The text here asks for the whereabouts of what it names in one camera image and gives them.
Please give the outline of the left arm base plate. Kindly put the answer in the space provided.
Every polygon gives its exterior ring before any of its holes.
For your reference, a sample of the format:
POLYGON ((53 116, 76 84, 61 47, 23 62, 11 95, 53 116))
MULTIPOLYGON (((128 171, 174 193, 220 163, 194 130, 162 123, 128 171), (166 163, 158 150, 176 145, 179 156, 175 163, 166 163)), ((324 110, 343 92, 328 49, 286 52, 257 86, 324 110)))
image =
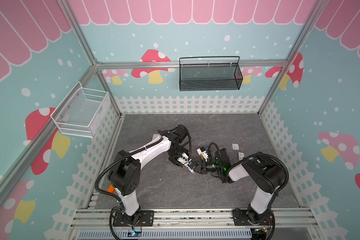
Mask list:
POLYGON ((154 221, 154 211, 138 210, 132 216, 128 216, 126 213, 116 213, 113 217, 113 227, 152 227, 154 221))

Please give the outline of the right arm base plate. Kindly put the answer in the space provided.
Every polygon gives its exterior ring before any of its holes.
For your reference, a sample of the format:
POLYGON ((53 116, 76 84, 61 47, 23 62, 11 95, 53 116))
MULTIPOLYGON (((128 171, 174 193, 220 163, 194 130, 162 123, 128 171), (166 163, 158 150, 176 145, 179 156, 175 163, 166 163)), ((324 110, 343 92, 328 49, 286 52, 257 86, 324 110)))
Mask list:
POLYGON ((262 214, 255 210, 234 209, 232 214, 235 226, 272 226, 275 220, 270 209, 262 214))

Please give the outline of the white battery cover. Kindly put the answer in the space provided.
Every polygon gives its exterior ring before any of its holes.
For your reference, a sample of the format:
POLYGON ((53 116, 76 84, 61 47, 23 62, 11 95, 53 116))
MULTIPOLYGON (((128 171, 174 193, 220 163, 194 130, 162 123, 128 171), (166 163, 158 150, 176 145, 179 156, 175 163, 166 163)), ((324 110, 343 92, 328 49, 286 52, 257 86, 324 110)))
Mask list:
POLYGON ((238 152, 238 159, 243 160, 244 158, 245 158, 245 154, 241 153, 241 152, 238 152))
POLYGON ((238 144, 232 144, 232 150, 238 151, 239 150, 239 145, 238 144))

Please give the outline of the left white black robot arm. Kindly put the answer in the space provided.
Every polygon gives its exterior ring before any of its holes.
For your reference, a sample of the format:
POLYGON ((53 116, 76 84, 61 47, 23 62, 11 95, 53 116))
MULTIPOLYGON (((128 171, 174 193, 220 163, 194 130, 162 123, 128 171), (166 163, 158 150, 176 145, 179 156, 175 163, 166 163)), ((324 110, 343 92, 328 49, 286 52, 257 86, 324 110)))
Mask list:
POLYGON ((178 167, 187 167, 191 162, 192 139, 185 126, 158 133, 158 137, 136 150, 117 153, 114 162, 95 181, 98 193, 117 200, 121 207, 116 210, 130 226, 139 223, 142 215, 136 195, 142 168, 162 153, 167 153, 169 161, 178 167))

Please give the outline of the white air conditioner remote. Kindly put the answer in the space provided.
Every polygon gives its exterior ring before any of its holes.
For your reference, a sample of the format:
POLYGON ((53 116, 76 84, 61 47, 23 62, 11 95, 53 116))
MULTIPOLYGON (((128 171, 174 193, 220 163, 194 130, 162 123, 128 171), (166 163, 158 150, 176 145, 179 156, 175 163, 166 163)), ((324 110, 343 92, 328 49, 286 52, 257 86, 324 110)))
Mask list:
POLYGON ((186 163, 185 163, 185 166, 187 167, 187 169, 188 169, 191 173, 194 173, 193 163, 192 163, 192 162, 186 162, 186 163))

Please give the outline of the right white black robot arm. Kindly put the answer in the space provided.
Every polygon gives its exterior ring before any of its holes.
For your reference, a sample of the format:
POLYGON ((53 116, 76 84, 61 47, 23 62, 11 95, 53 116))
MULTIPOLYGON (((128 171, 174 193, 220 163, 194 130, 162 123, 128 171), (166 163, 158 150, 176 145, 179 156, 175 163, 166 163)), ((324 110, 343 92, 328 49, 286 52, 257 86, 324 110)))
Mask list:
POLYGON ((262 152, 242 157, 232 164, 225 148, 217 148, 215 153, 211 153, 212 146, 216 144, 211 143, 208 148, 197 149, 200 158, 190 162, 190 169, 202 175, 210 173, 223 184, 251 178, 257 185, 255 195, 246 210, 233 210, 235 225, 271 226, 274 219, 272 204, 289 181, 289 172, 285 164, 278 158, 262 152))

